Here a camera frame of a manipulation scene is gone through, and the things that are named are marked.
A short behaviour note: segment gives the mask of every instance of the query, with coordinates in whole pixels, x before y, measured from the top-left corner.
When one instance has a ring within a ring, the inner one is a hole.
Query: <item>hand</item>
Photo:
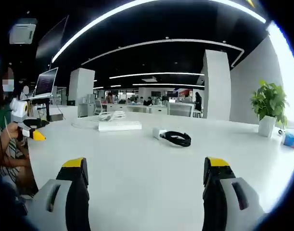
[[[7,125],[7,129],[10,135],[10,138],[17,138],[18,137],[18,125],[17,123],[11,122]]]

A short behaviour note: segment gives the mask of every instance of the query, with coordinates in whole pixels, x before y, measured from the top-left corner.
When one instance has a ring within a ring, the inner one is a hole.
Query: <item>chair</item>
[[[194,112],[192,103],[168,103],[168,115],[192,117]]]
[[[94,114],[98,115],[98,114],[102,113],[103,111],[104,110],[103,110],[101,100],[95,100]]]

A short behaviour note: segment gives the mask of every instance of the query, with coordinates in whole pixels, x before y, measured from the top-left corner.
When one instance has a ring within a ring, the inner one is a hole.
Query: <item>black ceiling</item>
[[[0,59],[12,63],[14,75],[19,79],[36,80],[34,67],[37,42],[63,17],[69,16],[63,43],[78,30],[103,13],[129,1],[46,2],[41,5],[21,4],[11,7],[9,17],[0,24]],[[266,18],[256,5],[251,8],[246,0],[237,1]],[[8,45],[7,33],[13,22],[20,17],[38,20],[32,45]],[[56,79],[58,86],[68,86],[70,72],[79,67],[95,70],[95,87],[142,83],[143,77],[109,77],[149,72],[200,73],[205,49],[225,51],[230,65],[240,51],[221,45],[198,42],[165,42],[137,46],[116,51],[85,65],[82,63],[108,51],[137,43],[169,39],[203,39],[244,49],[241,61],[267,35],[267,23],[217,2],[208,0],[163,0],[139,5],[100,22],[71,44],[56,60],[59,66]],[[157,75],[159,83],[196,84],[198,76]]]

